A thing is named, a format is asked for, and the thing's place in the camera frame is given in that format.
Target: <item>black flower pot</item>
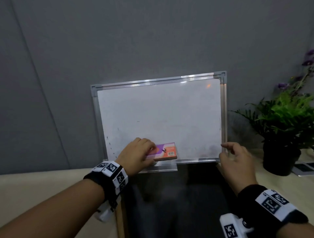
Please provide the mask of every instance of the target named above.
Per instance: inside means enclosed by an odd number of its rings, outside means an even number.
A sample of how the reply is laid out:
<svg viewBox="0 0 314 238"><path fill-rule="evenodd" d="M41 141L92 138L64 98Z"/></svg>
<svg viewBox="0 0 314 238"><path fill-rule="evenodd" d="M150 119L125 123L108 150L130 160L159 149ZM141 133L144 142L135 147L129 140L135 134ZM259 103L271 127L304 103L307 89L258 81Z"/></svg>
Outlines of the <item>black flower pot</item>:
<svg viewBox="0 0 314 238"><path fill-rule="evenodd" d="M301 151L296 147L278 146L270 141L265 141L263 150L264 169L279 176L289 175L293 165L301 155Z"/></svg>

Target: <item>whiteboard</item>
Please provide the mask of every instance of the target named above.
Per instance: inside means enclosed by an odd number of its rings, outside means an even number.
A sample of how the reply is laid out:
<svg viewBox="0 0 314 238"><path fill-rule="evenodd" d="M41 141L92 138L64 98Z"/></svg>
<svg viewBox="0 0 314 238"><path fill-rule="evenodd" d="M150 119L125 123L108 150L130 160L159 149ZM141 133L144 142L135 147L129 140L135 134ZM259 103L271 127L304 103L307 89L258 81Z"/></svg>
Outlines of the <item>whiteboard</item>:
<svg viewBox="0 0 314 238"><path fill-rule="evenodd" d="M136 137L174 142L181 162L218 158L225 140L221 79L194 76L98 86L95 97L108 160L116 160Z"/></svg>

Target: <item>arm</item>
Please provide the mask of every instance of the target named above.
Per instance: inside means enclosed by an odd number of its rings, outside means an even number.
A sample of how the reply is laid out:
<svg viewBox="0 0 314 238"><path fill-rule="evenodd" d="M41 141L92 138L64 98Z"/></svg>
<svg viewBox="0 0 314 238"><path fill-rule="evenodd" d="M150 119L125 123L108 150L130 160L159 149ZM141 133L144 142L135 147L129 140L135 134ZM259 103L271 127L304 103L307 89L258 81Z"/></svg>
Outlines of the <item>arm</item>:
<svg viewBox="0 0 314 238"><path fill-rule="evenodd" d="M223 143L235 155L232 160L226 153L219 155L221 167L218 167L236 195L251 184L258 184L255 176L254 162L251 154L243 146L235 142ZM308 238L314 237L314 226L311 224L288 223L280 228L277 238Z"/></svg>
<svg viewBox="0 0 314 238"><path fill-rule="evenodd" d="M154 146L148 139L136 138L116 162L128 176L135 175L154 163L154 160L144 160ZM105 196L101 186L84 179L4 225L0 228L0 238L75 237Z"/></svg>

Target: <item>hand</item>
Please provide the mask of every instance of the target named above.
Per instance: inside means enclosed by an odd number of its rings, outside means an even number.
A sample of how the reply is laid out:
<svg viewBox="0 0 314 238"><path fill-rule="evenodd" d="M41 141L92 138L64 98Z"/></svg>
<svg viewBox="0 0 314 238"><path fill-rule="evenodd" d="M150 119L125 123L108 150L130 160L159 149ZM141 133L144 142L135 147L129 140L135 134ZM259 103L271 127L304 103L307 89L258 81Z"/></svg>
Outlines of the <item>hand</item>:
<svg viewBox="0 0 314 238"><path fill-rule="evenodd" d="M156 145L149 139L136 138L119 154L116 162L120 164L128 176L132 176L152 165L153 159L145 159L147 153Z"/></svg>
<svg viewBox="0 0 314 238"><path fill-rule="evenodd" d="M226 153L219 155L221 173L235 194L238 195L242 189L251 184L258 184L253 158L247 149L236 142L222 143L221 146L236 156L234 160L231 160Z"/></svg>

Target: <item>potted plant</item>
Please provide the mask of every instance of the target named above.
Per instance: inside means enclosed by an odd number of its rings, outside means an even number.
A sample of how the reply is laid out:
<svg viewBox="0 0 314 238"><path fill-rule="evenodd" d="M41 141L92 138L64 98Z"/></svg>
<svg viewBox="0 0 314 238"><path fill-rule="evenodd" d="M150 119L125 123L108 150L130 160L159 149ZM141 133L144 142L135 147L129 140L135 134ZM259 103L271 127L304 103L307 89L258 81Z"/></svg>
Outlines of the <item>potted plant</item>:
<svg viewBox="0 0 314 238"><path fill-rule="evenodd" d="M314 50L307 53L303 74L280 83L281 92L273 100L262 99L255 111L236 113L249 120L253 129L264 137L264 168L276 175L287 176L299 159L300 149L314 149L314 108L311 94L301 94L305 82L313 77Z"/></svg>

